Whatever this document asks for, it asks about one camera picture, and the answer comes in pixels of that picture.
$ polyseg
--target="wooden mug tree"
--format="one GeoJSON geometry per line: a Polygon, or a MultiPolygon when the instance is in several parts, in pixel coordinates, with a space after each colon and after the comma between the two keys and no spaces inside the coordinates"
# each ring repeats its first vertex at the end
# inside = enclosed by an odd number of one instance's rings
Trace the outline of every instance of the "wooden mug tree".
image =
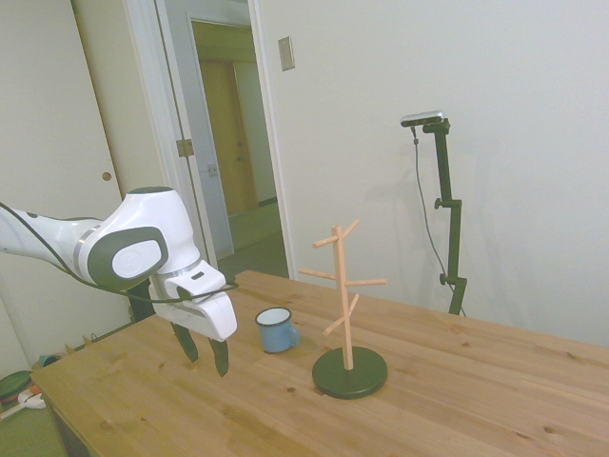
{"type": "Polygon", "coordinates": [[[331,237],[313,243],[313,248],[320,248],[330,243],[334,245],[335,274],[305,268],[299,269],[299,272],[303,274],[336,281],[342,316],[324,331],[324,335],[328,335],[338,326],[342,326],[343,347],[330,350],[317,360],[313,366],[313,382],[323,393],[349,400],[374,393],[383,386],[387,379],[387,364],[383,357],[367,348],[354,348],[351,343],[350,317],[360,295],[355,294],[353,301],[349,304],[347,288],[349,286],[387,284],[386,279],[364,281],[347,281],[346,279],[344,238],[359,222],[359,220],[356,220],[345,231],[341,226],[334,226],[331,237]]]}

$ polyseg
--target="mug rim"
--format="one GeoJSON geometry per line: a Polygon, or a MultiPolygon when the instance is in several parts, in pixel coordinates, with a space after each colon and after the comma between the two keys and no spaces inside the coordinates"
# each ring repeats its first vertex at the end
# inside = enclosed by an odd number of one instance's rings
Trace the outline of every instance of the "mug rim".
{"type": "Polygon", "coordinates": [[[263,309],[262,311],[260,311],[258,314],[256,314],[256,317],[255,317],[254,320],[256,321],[256,324],[258,324],[260,327],[277,327],[277,326],[280,326],[282,324],[285,324],[291,318],[292,318],[292,311],[289,310],[288,308],[286,308],[286,307],[272,307],[272,308],[267,308],[267,309],[263,309]],[[262,322],[258,321],[258,316],[260,316],[263,312],[267,312],[267,311],[270,311],[272,309],[285,309],[287,311],[287,317],[283,321],[276,322],[274,324],[263,324],[262,322]]]}

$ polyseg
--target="mug handle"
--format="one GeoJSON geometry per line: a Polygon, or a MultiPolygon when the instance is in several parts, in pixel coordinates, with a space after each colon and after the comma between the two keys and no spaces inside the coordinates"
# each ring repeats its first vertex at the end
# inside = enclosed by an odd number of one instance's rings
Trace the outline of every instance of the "mug handle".
{"type": "Polygon", "coordinates": [[[290,339],[289,344],[291,346],[296,346],[301,342],[301,335],[298,332],[298,330],[295,329],[294,327],[289,328],[289,339],[290,339]]]}

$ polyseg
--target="blue enamel mug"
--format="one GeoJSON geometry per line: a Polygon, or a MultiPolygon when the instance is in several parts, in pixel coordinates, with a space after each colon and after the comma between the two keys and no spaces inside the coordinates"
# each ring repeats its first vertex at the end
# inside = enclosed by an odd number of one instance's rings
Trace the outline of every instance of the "blue enamel mug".
{"type": "Polygon", "coordinates": [[[261,311],[256,316],[260,338],[266,352],[283,352],[301,341],[298,330],[292,326],[292,311],[277,307],[261,311]]]}

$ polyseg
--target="floor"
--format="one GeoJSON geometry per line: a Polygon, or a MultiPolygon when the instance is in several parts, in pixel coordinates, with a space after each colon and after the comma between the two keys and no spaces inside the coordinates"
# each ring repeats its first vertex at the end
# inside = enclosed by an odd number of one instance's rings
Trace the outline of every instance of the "floor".
{"type": "Polygon", "coordinates": [[[218,261],[225,275],[251,269],[288,277],[277,203],[229,217],[235,253],[218,261]]]}
{"type": "MultiPolygon", "coordinates": [[[[16,402],[6,405],[9,409],[16,402]]],[[[2,457],[60,457],[64,453],[46,409],[23,409],[0,422],[2,457]]]]}

